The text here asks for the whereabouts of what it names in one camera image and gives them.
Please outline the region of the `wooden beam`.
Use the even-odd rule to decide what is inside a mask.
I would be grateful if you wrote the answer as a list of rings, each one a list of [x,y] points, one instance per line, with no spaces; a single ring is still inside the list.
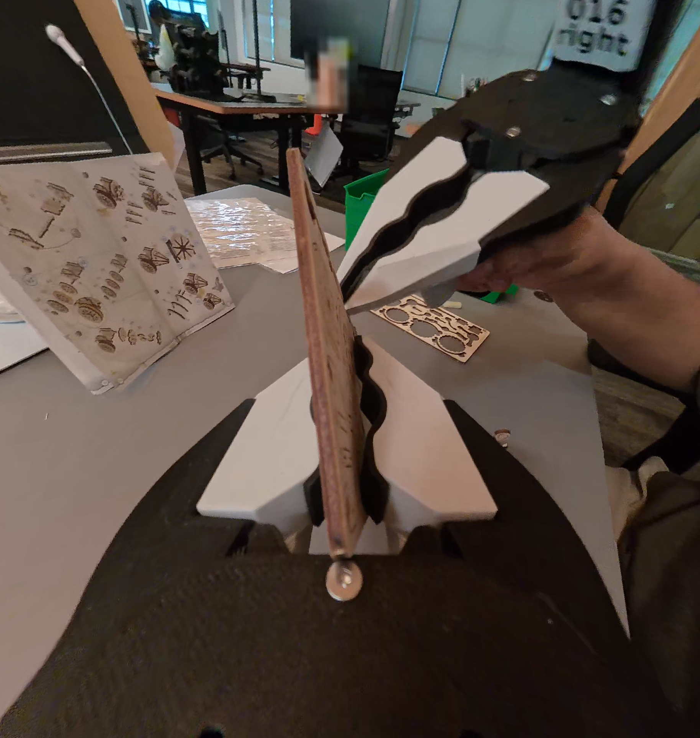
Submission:
[[[640,129],[624,154],[619,174],[625,173],[698,98],[700,98],[700,26],[647,109]]]

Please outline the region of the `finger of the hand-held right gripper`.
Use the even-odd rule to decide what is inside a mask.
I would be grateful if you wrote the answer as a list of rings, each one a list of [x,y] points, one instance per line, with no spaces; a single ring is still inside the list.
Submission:
[[[357,314],[414,291],[449,285],[474,268],[482,241],[549,190],[527,172],[491,172],[475,179],[462,202],[435,222],[419,225],[389,253],[374,255],[351,285],[351,271],[379,243],[381,216],[370,213],[345,255],[345,309]]]
[[[382,258],[410,244],[422,226],[446,218],[472,183],[464,143],[436,137],[381,188],[342,263],[341,286],[359,286]]]

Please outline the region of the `grey flat board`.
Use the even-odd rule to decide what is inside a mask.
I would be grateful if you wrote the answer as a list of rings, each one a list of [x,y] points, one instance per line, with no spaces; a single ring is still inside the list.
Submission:
[[[335,134],[332,125],[324,120],[316,140],[311,144],[304,159],[309,176],[323,189],[342,158],[343,143]]]

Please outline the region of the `plastic-wrapped paper sheet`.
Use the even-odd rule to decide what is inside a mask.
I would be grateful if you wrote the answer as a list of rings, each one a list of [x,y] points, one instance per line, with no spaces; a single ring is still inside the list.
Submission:
[[[280,274],[298,270],[293,221],[257,198],[185,204],[217,269],[256,264]]]

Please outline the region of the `tan wooden panel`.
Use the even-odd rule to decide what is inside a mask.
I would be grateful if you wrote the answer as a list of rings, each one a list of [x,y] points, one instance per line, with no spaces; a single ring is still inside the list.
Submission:
[[[76,1],[75,5],[148,149],[161,153],[170,164],[171,170],[175,171],[180,154],[177,152],[171,125],[136,56],[114,2]]]

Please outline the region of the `black panel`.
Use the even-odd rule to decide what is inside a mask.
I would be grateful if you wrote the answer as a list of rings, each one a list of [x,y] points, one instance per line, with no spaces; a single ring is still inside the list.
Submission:
[[[149,153],[73,1],[0,2],[0,147],[105,143],[127,154],[89,79],[48,39],[48,23],[82,56],[133,153]]]

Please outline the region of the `white gooseneck microphone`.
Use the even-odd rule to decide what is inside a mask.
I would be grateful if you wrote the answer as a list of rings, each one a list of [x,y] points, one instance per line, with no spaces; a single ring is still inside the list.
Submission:
[[[78,53],[78,51],[72,46],[64,32],[56,25],[52,23],[48,23],[45,26],[45,32],[53,44],[58,46],[70,59],[71,61],[82,70],[82,72],[85,74],[85,76],[89,79],[91,84],[93,85],[94,89],[96,90],[96,94],[100,98],[101,103],[104,105],[104,108],[108,114],[109,119],[111,120],[112,124],[115,126],[116,133],[118,134],[119,138],[122,140],[125,150],[128,154],[133,154],[133,149],[128,142],[126,136],[124,135],[124,132],[122,128],[120,127],[119,123],[116,120],[115,114],[111,109],[111,106],[109,106],[107,100],[105,99],[103,92],[92,75],[92,73],[88,70],[85,61],[83,60],[82,56]]]

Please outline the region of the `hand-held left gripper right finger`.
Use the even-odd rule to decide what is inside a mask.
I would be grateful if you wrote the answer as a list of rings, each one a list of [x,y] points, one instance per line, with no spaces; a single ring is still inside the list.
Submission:
[[[420,527],[498,511],[442,396],[369,338],[356,338],[368,515],[357,554],[398,554]]]

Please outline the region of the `grey desk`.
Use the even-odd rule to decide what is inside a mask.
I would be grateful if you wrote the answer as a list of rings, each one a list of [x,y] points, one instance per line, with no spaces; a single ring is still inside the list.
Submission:
[[[179,457],[306,355],[298,274],[220,272],[236,307],[121,391],[92,395],[51,352],[0,374],[0,718],[59,640],[106,548]],[[371,313],[372,337],[489,432],[558,503],[629,631],[585,335],[520,289],[456,295],[489,330],[465,364]]]

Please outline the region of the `wooden sheet with round holes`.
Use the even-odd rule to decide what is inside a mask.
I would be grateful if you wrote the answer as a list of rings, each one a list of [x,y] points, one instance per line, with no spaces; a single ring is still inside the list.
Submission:
[[[465,364],[490,332],[444,307],[431,308],[416,294],[371,310],[375,316]]]

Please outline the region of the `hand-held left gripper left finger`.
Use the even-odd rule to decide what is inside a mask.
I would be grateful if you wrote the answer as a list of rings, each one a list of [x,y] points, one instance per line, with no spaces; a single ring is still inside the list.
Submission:
[[[256,396],[197,502],[203,517],[275,527],[289,551],[311,552],[304,483],[318,468],[308,359]]]

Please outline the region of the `green plastic bin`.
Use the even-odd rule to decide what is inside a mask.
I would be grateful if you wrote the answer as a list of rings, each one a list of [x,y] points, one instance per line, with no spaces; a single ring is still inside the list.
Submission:
[[[479,177],[474,176],[472,178],[472,181],[474,181],[477,178],[479,178]],[[386,179],[387,179],[387,173],[386,172],[382,172],[379,175],[373,175],[373,176],[366,177],[363,180],[360,180],[358,182],[355,182],[352,185],[348,185],[346,187],[347,192],[346,192],[346,197],[345,197],[345,206],[346,206],[346,221],[347,221],[346,222],[346,225],[347,225],[347,239],[346,239],[347,251],[349,250],[349,248],[351,246],[351,243],[354,240],[355,235],[356,235],[358,229],[360,228],[360,226],[362,226],[362,223],[363,223],[363,221],[364,221],[364,219],[365,219],[365,217],[367,215],[368,210],[373,205],[373,202],[376,199],[376,196],[378,195],[378,193],[381,190],[382,186],[385,184],[385,180]],[[511,222],[513,221],[513,219],[514,219],[515,216],[513,216],[512,218],[510,218],[503,225],[511,224]],[[482,251],[483,246],[484,246],[484,240],[485,240],[485,238],[488,237],[488,236],[491,236],[493,234],[493,232],[484,237],[484,239],[482,241],[481,251]],[[481,260],[481,251],[480,251],[480,254],[478,255],[478,260],[477,260],[476,265]],[[343,275],[342,263],[341,263],[340,267],[338,268],[337,278],[338,278],[338,276]],[[456,282],[457,282],[457,279],[459,277],[461,277],[462,275],[458,276],[452,283],[450,283],[447,286],[446,285],[442,285],[442,286],[438,286],[436,288],[414,291],[413,293],[414,294],[419,294],[426,301],[426,303],[429,306],[431,306],[431,307],[441,306],[447,299],[449,299],[452,296],[452,294],[456,290]],[[343,293],[343,302],[344,302],[344,305],[345,305],[345,286],[341,286],[340,285],[340,289],[341,289],[341,291]]]

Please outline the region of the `black monitor screen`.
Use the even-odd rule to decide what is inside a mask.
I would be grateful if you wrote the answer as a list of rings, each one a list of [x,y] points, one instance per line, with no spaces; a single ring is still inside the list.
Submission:
[[[340,45],[357,63],[380,68],[389,6],[389,1],[291,1],[290,57],[304,61]]]

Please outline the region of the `printed instruction booklet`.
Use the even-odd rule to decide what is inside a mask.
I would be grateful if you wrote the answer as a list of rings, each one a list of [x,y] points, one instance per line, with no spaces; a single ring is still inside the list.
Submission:
[[[0,293],[94,395],[234,309],[160,153],[0,165]]]

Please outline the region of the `person's leg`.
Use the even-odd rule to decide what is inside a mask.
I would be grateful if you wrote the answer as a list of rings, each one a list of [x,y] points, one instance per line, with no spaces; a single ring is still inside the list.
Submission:
[[[644,507],[650,480],[656,474],[668,472],[668,467],[661,458],[652,456],[635,471],[623,467],[605,466],[604,472],[613,537],[618,542],[636,514]]]

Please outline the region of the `wooden office table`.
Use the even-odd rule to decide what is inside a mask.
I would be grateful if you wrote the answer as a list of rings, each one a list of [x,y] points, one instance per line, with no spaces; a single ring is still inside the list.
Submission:
[[[314,112],[307,105],[265,103],[253,100],[208,100],[168,91],[162,86],[155,86],[153,89],[162,109],[174,110],[179,114],[195,195],[201,196],[207,192],[204,162],[194,127],[198,116],[210,116],[225,125],[228,131],[276,132],[278,134],[278,178],[275,183],[268,184],[268,187],[284,195],[289,194],[286,153],[288,148],[301,145],[303,130],[312,124]]]

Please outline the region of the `person's torso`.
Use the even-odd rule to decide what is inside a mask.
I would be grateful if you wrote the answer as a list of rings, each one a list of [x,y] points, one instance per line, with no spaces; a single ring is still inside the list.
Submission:
[[[632,643],[700,736],[700,481],[652,477],[617,546]]]

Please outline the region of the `person's right hand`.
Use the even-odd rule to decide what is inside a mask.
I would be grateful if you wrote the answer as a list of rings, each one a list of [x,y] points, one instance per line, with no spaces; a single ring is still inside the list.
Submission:
[[[635,247],[592,207],[555,232],[511,242],[457,279],[458,291],[504,291],[512,284],[548,294],[573,321],[615,288]]]

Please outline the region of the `wooden sheet with wheel parts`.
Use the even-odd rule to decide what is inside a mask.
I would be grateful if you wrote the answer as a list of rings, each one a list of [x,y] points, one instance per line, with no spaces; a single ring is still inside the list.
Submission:
[[[319,478],[333,559],[352,558],[367,513],[360,491],[365,433],[361,383],[356,375],[356,333],[348,318],[326,235],[298,148],[286,167],[311,380],[311,406],[318,438]]]

